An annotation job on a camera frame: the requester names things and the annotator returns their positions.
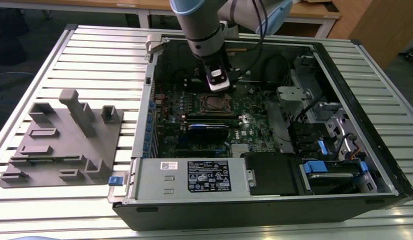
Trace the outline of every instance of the floor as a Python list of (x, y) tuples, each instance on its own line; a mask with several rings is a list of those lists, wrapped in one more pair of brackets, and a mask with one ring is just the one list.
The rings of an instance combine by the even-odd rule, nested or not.
[[(180, 28), (174, 18), (158, 19), (158, 17), (153, 17), (152, 20), (154, 28)], [(111, 27), (128, 27), (128, 23), (136, 27), (138, 24), (136, 16), (125, 16), (117, 13), (53, 11), (53, 18), (47, 20), (40, 10), (27, 10), (25, 21), (31, 31), (20, 37), (20, 42), (28, 52), (28, 59), (17, 66), (0, 66), (0, 73), (29, 72), (36, 74), (68, 23)], [(386, 73), (413, 105), (413, 63), (406, 62), (400, 56), (388, 67)], [(32, 77), (28, 75), (0, 76), (0, 129), (31, 81)]]

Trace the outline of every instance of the white label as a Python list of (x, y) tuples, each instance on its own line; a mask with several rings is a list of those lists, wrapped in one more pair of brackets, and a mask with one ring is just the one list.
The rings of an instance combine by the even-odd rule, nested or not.
[(325, 15), (324, 18), (326, 18), (326, 19), (338, 19), (340, 16)]
[(221, 75), (221, 69), (218, 69), (218, 70), (216, 70), (216, 71), (212, 71), (210, 74), (212, 74), (213, 77), (220, 76), (220, 75)]
[(129, 7), (129, 8), (135, 8), (135, 4), (116, 4), (119, 7)]
[(178, 169), (178, 162), (177, 161), (162, 161), (160, 163), (161, 170), (176, 170)]

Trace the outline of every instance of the wooden table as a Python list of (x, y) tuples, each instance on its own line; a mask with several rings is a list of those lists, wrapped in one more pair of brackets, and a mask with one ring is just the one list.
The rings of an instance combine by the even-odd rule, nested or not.
[[(140, 26), (150, 28), (150, 15), (173, 16), (169, 0), (0, 0), (0, 7), (100, 13), (137, 14)], [(320, 3), (293, 5), (285, 22), (320, 25), (317, 38), (326, 38), (341, 13), (329, 12)]]
[[(174, 15), (169, 0), (140, 0), (137, 8), (144, 10), (144, 12), (138, 14), (142, 28), (149, 28), (150, 26), (150, 15)], [(285, 22), (320, 25), (316, 37), (326, 38), (336, 20), (338, 19), (341, 19), (341, 13), (329, 12), (324, 4), (298, 2), (293, 5)]]

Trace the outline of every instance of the motherboard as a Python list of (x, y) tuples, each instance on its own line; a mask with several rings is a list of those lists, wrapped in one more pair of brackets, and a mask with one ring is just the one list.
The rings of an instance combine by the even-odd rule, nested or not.
[(238, 83), (225, 93), (157, 84), (160, 158), (230, 158), (276, 151), (265, 101), (273, 94)]

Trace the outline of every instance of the table leg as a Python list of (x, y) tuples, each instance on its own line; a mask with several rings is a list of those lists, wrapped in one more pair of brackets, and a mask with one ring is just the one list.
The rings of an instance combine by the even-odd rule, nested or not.
[(149, 17), (149, 11), (148, 9), (140, 9), (138, 10), (138, 18), (140, 18), (140, 27), (142, 29), (150, 28), (150, 17)]
[(41, 10), (44, 12), (44, 15), (47, 17), (47, 20), (52, 19), (52, 10)]
[(334, 25), (336, 19), (326, 19), (324, 24), (320, 26), (316, 38), (325, 39), (330, 33), (332, 27)]

